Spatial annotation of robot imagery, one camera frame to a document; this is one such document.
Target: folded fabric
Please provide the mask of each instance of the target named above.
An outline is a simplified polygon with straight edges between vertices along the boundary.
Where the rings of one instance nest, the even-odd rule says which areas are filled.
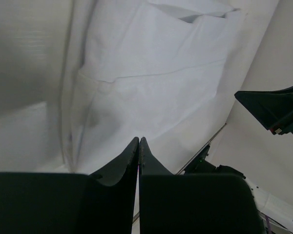
[[[97,3],[71,106],[74,165],[104,164],[134,136],[160,137],[215,96],[240,13],[171,2]]]

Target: white towel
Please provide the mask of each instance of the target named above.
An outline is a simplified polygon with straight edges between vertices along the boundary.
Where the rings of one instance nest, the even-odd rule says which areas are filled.
[[[73,167],[160,137],[213,98],[239,16],[213,0],[98,1],[71,109]]]

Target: white wall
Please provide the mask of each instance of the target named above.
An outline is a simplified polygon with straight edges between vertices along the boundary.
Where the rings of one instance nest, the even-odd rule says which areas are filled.
[[[293,0],[280,0],[242,90],[293,85]],[[235,103],[213,158],[242,171],[266,191],[293,205],[293,135],[273,136]]]
[[[61,165],[58,100],[71,0],[0,0],[0,171]]]

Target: white cloth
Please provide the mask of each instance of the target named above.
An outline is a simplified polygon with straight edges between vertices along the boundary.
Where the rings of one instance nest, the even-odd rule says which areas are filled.
[[[72,166],[159,137],[213,98],[239,15],[213,0],[98,1],[70,115]]]

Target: purple cable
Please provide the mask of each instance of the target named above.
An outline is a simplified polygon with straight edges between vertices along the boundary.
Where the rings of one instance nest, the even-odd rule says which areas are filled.
[[[266,218],[266,222],[267,222],[268,234],[272,234],[272,229],[270,227],[269,217],[267,215],[265,215],[265,218]]]

